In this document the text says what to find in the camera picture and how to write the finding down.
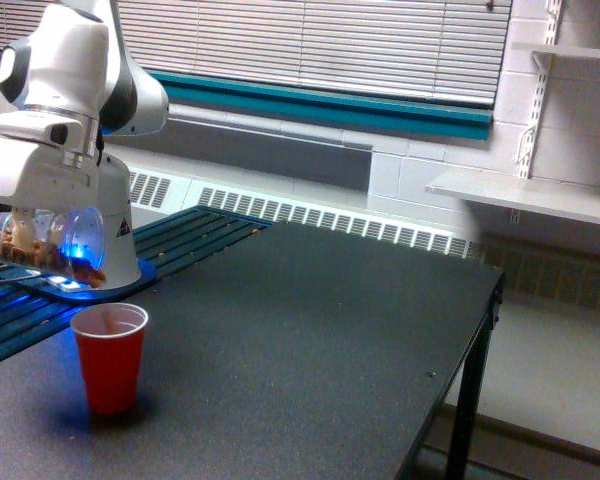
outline table leg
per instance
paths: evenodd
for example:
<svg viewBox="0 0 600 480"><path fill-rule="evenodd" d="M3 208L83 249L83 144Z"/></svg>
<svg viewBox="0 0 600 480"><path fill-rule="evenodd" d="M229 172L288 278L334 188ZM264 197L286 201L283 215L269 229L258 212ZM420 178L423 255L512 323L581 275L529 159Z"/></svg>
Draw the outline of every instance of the table leg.
<svg viewBox="0 0 600 480"><path fill-rule="evenodd" d="M451 435L449 459L447 460L446 480L464 478L492 328L491 321L483 323L478 338L476 338L464 362L458 406Z"/></svg>

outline window sill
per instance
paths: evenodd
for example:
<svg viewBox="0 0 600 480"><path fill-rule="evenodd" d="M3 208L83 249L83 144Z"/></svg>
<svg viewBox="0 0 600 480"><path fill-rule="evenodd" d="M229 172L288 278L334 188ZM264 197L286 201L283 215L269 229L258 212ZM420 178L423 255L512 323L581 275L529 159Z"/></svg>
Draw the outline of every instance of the window sill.
<svg viewBox="0 0 600 480"><path fill-rule="evenodd" d="M387 133L450 136L486 140L491 110L449 107L303 90L195 75L149 71L165 87L170 100L238 109L255 115L284 116L300 122L336 124Z"/></svg>

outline clear plastic cup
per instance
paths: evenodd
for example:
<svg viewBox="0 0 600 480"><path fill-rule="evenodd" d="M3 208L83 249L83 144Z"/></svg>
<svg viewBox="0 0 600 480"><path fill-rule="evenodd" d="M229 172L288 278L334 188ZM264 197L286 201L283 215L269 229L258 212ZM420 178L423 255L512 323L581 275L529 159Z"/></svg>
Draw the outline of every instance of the clear plastic cup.
<svg viewBox="0 0 600 480"><path fill-rule="evenodd" d="M71 319L91 411L122 413L133 406L149 314L129 303L103 303Z"/></svg>
<svg viewBox="0 0 600 480"><path fill-rule="evenodd" d="M105 255L102 216L95 208L0 212L0 262L54 273L99 288Z"/></svg>

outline cup rim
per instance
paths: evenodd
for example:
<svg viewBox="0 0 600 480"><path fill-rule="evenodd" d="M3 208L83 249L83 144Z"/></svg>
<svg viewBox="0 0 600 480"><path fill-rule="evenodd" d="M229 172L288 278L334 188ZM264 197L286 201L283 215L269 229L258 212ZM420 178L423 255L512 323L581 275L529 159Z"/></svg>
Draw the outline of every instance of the cup rim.
<svg viewBox="0 0 600 480"><path fill-rule="evenodd" d="M117 306L124 306L127 308L130 308L131 310L135 310L138 313L140 313L142 315L142 323L140 325L137 325L135 328L129 330L128 332L122 332L122 333L114 333L113 335L98 335L95 333L87 333L87 332L83 332L81 330L78 330L75 327L75 319L76 317L78 317L80 314L82 314L83 312L89 311L89 310L95 310L98 307L102 307L103 305L117 305ZM71 318L71 322L69 322L69 325L71 327L71 330L73 330L73 332L76 335L80 335L83 337L88 337L88 338L97 338L97 339L101 339L101 340L113 340L116 338L123 338L123 337L128 337L129 335L133 335L134 333L137 333L138 331L142 330L147 323L149 322L149 313L142 307L139 307L138 305L134 305L133 303L125 303L125 302L111 302L111 303L98 303L96 305L91 305L83 310L80 310L78 313L76 313L72 318Z"/></svg>

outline table surface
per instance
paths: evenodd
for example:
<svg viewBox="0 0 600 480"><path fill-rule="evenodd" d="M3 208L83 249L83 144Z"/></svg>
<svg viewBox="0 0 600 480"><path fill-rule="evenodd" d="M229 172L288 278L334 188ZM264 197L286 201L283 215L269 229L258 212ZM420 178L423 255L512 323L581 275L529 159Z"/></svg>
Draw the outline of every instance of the table surface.
<svg viewBox="0 0 600 480"><path fill-rule="evenodd" d="M69 330L0 363L0 478L393 478L499 278L271 227L129 299L151 321L125 416L88 413Z"/></svg>

